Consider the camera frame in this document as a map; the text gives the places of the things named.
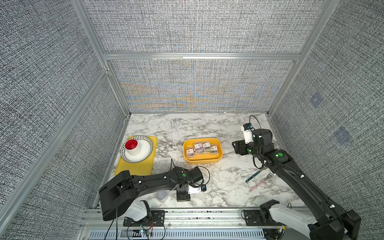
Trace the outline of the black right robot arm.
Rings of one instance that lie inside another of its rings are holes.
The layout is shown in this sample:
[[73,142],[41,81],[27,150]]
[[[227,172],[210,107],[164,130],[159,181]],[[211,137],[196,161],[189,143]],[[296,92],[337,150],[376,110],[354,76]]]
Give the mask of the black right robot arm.
[[232,143],[236,154],[249,154],[253,160],[259,160],[288,184],[311,211],[310,215],[305,215],[285,207],[279,201],[270,200],[260,206],[262,224],[280,223],[311,240],[358,238],[361,217],[353,210],[344,210],[301,171],[286,151],[276,149],[270,130],[254,129],[251,124],[244,124],[241,130],[244,139]]

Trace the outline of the yellow plastic storage box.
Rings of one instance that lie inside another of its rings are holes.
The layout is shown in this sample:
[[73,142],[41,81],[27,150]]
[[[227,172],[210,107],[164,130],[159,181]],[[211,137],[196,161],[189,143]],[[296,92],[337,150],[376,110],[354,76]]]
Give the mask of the yellow plastic storage box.
[[[194,142],[204,142],[209,141],[211,145],[217,145],[219,148],[219,153],[216,155],[211,154],[197,154],[193,158],[187,158],[186,157],[186,148],[187,147],[194,147]],[[184,142],[184,158],[190,165],[197,165],[197,164],[211,164],[211,163],[217,163],[222,157],[223,157],[223,151],[221,143],[216,138],[200,138],[200,139],[190,139],[186,140]]]

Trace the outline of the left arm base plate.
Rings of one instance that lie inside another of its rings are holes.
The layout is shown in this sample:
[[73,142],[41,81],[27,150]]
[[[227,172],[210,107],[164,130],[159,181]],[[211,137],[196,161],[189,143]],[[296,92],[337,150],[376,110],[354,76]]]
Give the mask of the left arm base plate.
[[162,227],[165,221],[165,211],[151,211],[146,217],[138,222],[131,218],[124,218],[124,227]]

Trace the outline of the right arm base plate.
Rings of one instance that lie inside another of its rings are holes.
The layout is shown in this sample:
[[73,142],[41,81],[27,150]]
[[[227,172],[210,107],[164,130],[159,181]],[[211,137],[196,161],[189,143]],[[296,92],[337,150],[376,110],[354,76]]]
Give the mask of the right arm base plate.
[[267,220],[263,214],[263,211],[260,210],[242,210],[241,217],[245,220],[248,227],[266,226]]

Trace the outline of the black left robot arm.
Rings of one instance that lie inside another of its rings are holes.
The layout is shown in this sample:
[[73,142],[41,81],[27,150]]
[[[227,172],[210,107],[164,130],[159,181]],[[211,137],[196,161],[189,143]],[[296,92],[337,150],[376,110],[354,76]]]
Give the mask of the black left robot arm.
[[190,200],[189,187],[204,179],[199,167],[174,167],[165,173],[149,176],[122,171],[99,189],[104,221],[123,215],[133,202],[144,195],[160,191],[177,191],[178,202]]

